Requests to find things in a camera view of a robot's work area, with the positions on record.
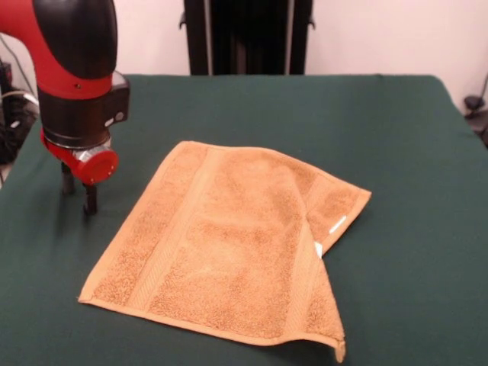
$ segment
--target cable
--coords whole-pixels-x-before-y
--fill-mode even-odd
[[[35,105],[39,106],[39,101],[36,97],[34,97],[31,93],[25,90],[14,90],[9,91],[8,93],[2,94],[2,100],[7,97],[11,97],[12,95],[22,95],[28,101],[34,103]]]
[[[481,108],[481,103],[483,102],[483,96],[486,93],[486,87],[488,87],[488,74],[486,74],[485,83],[483,85],[483,89],[481,90],[480,100],[478,101],[478,105],[477,105],[476,109]]]
[[[3,34],[0,34],[0,42],[4,45],[4,47],[7,49],[7,51],[14,57],[15,63],[17,63],[17,66],[19,70],[21,71],[22,77],[24,78],[25,82],[27,83],[27,86],[29,87],[30,93],[34,93],[34,89],[32,88],[32,85],[29,83],[29,79],[25,75],[24,69],[22,69],[21,62],[18,60],[17,55],[12,51],[12,49],[8,46],[7,42],[5,42],[5,39],[3,37]]]

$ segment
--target white wall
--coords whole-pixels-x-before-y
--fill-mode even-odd
[[[185,28],[178,29],[183,0],[115,4],[121,72],[189,73]],[[433,74],[461,108],[488,72],[487,0],[315,0],[313,14],[307,74]],[[8,42],[34,84],[24,46]],[[1,45],[0,55],[11,59]]]
[[[480,93],[487,0],[316,0],[313,13],[308,74],[433,74],[458,107]]]

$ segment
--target green tablecloth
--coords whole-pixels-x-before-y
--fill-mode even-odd
[[[312,342],[259,348],[76,297],[180,140],[266,146],[373,191],[324,260],[346,365],[484,365],[488,154],[432,77],[132,76],[117,174],[83,220],[39,124],[0,191],[1,365],[334,364]]]

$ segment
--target towel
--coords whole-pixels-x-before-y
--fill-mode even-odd
[[[251,345],[345,357],[322,255],[371,193],[270,149],[179,143],[79,302]]]

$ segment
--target black metal frame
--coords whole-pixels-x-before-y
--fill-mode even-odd
[[[287,2],[283,0],[256,0],[255,2],[229,2],[210,0],[212,18],[213,74],[285,74]],[[290,74],[303,75],[307,56],[308,27],[312,14],[313,0],[294,2],[294,22],[291,44]],[[256,12],[269,13],[269,24],[236,24],[233,14],[254,16]],[[207,32],[205,27],[204,0],[185,0],[185,16],[188,55],[192,75],[209,75],[207,56]],[[239,44],[234,30],[248,32],[246,44]],[[259,38],[260,44],[253,40]],[[244,63],[238,65],[237,47],[244,46]]]

